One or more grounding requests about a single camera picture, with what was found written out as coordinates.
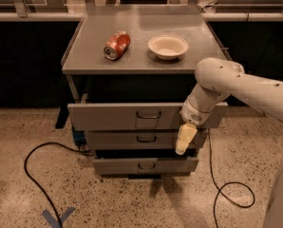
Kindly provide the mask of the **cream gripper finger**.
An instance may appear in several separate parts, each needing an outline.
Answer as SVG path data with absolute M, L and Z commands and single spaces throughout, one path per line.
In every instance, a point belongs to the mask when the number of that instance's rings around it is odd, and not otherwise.
M 197 128 L 191 123 L 185 123 L 179 128 L 178 138 L 176 142 L 176 153 L 183 155 L 188 148 L 190 142 L 197 134 Z

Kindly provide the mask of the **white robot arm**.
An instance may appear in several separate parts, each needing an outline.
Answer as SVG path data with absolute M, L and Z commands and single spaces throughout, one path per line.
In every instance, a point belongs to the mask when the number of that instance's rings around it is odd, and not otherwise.
M 195 69 L 197 84 L 180 111 L 176 153 L 182 155 L 213 108 L 234 96 L 265 116 L 283 123 L 283 82 L 250 75 L 242 65 L 217 58 L 201 60 Z M 263 228 L 283 228 L 283 162 L 274 179 Z

